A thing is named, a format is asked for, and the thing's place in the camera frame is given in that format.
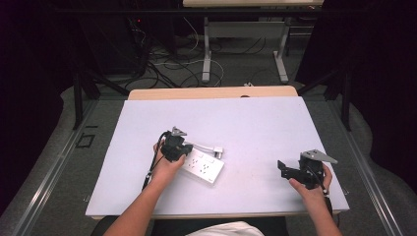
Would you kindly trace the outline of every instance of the metal desk leg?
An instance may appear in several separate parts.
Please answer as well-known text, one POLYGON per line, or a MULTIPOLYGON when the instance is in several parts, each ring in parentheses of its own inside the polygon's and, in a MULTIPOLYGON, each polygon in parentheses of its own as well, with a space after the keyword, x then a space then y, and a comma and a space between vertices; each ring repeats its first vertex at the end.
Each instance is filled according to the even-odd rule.
POLYGON ((279 78, 283 84, 288 84, 288 76, 285 71, 284 63, 282 62, 282 55, 285 50, 285 43, 288 37, 289 28, 291 26, 291 18, 285 19, 285 27, 279 43, 278 51, 273 51, 273 57, 275 58, 276 68, 278 69, 279 78))
POLYGON ((209 50, 209 19, 205 17, 205 62, 203 64, 203 83, 209 82, 211 51, 209 50))

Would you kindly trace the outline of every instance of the person's left hand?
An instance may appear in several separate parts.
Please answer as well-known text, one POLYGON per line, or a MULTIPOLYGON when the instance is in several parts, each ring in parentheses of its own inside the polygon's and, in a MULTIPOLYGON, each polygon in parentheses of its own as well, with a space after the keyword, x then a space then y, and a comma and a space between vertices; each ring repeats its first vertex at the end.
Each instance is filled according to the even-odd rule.
MULTIPOLYGON (((181 155, 181 157, 177 161, 170 162, 167 160, 160 148, 163 146, 164 141, 161 141, 159 144, 159 150, 157 151, 156 161, 155 161, 155 168, 152 171, 152 182, 157 182, 159 185, 166 187, 172 179, 175 177, 178 169, 184 164, 185 161, 185 154, 181 155)), ((156 151, 157 144, 153 146, 153 151, 156 151)))

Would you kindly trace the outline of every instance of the white power strip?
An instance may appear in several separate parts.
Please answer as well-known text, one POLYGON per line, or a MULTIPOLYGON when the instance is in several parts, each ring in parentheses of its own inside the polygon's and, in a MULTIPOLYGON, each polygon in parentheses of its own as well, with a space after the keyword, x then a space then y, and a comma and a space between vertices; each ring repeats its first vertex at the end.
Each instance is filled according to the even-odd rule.
POLYGON ((200 179, 214 184, 223 165, 223 161, 193 148, 193 150, 185 157, 182 168, 200 179))

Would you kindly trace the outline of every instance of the person's right arm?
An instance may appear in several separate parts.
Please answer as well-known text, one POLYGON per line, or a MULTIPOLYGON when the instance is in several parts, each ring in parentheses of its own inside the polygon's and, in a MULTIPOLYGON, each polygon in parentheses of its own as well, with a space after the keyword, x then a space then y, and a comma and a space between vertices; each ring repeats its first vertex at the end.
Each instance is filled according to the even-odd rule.
MULTIPOLYGON (((327 166, 323 165, 323 169, 325 171, 325 179, 323 181, 323 185, 328 190, 332 176, 327 166)), ((300 184, 295 179, 290 179, 289 183, 303 198, 304 206, 306 207, 307 212, 310 214, 310 217, 313 220, 317 234, 319 236, 341 235, 341 232, 334 223, 331 214, 328 212, 328 207, 326 206, 325 196, 323 194, 322 188, 318 187, 312 190, 308 190, 306 187, 304 187, 304 185, 300 184)))

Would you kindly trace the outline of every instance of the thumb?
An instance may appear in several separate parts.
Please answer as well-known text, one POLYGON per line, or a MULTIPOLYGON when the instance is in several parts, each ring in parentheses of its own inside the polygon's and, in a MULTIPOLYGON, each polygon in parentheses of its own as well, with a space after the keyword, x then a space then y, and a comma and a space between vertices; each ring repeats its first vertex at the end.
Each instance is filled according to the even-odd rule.
POLYGON ((289 179, 289 184, 294 188, 302 197, 305 196, 308 190, 304 187, 304 185, 300 184, 296 179, 289 179))

